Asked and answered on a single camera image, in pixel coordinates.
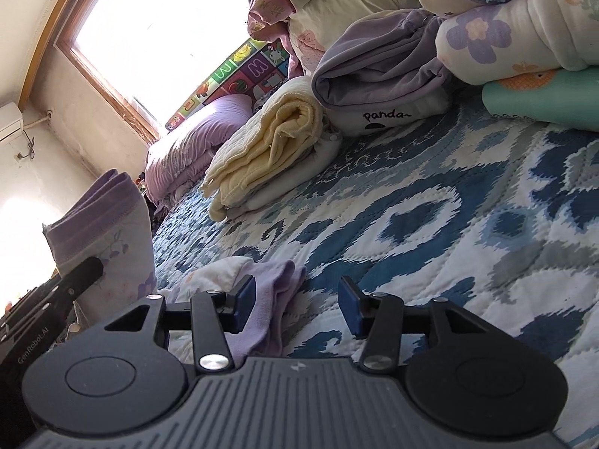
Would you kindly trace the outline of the white floral purple-trim garment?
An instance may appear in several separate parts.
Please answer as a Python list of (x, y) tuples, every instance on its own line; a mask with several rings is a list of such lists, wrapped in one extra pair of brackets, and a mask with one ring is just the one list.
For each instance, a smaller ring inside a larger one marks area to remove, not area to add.
[[(128, 173), (105, 172), (43, 232), (61, 275), (90, 256), (104, 265), (103, 277), (74, 303), (84, 329), (157, 293), (148, 209)], [(281, 356), (283, 314), (304, 283), (305, 268), (291, 260), (256, 263), (230, 256), (192, 270), (162, 292), (168, 302), (186, 302), (197, 292), (228, 292), (245, 275), (256, 281), (256, 303), (244, 329), (225, 337), (237, 365), (249, 356)]]

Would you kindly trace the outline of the folded yellow quilted blanket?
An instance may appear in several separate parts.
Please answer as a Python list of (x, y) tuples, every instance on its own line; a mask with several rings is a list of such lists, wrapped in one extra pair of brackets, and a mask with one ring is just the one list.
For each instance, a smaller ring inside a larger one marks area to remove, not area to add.
[(312, 79), (288, 80), (215, 153), (201, 184), (211, 200), (210, 219), (224, 220), (227, 208), (290, 168), (322, 133), (323, 108)]

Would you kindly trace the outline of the blue white patterned quilt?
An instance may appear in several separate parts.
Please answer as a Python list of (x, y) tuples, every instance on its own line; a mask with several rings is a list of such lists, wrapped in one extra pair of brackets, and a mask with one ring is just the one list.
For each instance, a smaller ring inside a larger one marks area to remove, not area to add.
[(157, 286), (183, 300), (227, 256), (307, 273), (282, 322), (286, 356), (357, 356), (337, 283), (409, 305), (446, 297), (559, 365), (555, 431), (598, 444), (598, 136), (492, 117), (479, 101), (345, 141), (329, 167), (265, 208), (216, 223), (191, 190), (154, 237)]

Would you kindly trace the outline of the colourful alphabet foam mat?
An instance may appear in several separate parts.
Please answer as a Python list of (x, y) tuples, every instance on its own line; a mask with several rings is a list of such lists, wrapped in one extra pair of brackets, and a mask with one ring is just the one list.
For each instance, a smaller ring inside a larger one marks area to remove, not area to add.
[(164, 125), (168, 132), (183, 124), (217, 98), (232, 94), (260, 100), (287, 79), (291, 56), (279, 40), (265, 43), (248, 39), (204, 79)]

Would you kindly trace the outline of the white purple flower folded garment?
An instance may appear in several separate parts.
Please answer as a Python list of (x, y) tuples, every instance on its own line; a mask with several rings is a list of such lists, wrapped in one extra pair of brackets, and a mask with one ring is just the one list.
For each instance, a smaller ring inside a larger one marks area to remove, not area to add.
[(468, 0), (419, 0), (442, 22), (439, 60), (480, 85), (517, 75), (598, 63), (598, 0), (511, 0), (469, 8)]

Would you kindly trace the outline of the purple panda sweatshirt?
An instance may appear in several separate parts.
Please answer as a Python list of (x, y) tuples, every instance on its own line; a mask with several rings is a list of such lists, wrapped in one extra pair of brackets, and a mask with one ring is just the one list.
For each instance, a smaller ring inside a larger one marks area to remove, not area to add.
[(354, 137), (443, 114), (452, 74), (437, 57), (443, 20), (389, 10), (352, 23), (321, 59), (312, 90), (331, 124)]

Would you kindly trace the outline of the mint green folded garment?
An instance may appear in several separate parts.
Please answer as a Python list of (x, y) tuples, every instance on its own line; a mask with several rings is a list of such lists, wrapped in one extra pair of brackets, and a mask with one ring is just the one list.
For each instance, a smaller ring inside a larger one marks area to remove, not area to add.
[(598, 67), (523, 74), (485, 84), (489, 114), (598, 130)]

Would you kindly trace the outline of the purple folded duvet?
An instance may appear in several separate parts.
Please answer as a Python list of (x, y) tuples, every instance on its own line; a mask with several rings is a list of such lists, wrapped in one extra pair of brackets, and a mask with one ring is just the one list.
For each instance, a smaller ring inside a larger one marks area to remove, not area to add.
[(195, 183), (210, 166), (216, 150), (253, 115), (245, 94), (222, 96), (188, 117), (151, 145), (144, 178), (147, 196), (157, 208), (183, 184)]

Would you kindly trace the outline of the white air conditioner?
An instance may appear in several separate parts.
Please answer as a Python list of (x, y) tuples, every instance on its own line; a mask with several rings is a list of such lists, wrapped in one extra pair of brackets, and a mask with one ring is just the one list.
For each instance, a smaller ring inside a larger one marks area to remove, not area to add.
[(0, 107), (0, 140), (3, 141), (23, 128), (23, 115), (16, 103)]

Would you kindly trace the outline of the wooden window frame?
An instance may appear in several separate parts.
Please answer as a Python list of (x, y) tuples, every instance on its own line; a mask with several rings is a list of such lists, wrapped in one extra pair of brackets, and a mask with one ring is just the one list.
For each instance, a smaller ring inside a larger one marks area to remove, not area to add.
[(51, 42), (146, 143), (218, 85), (245, 43), (248, 0), (66, 0)]

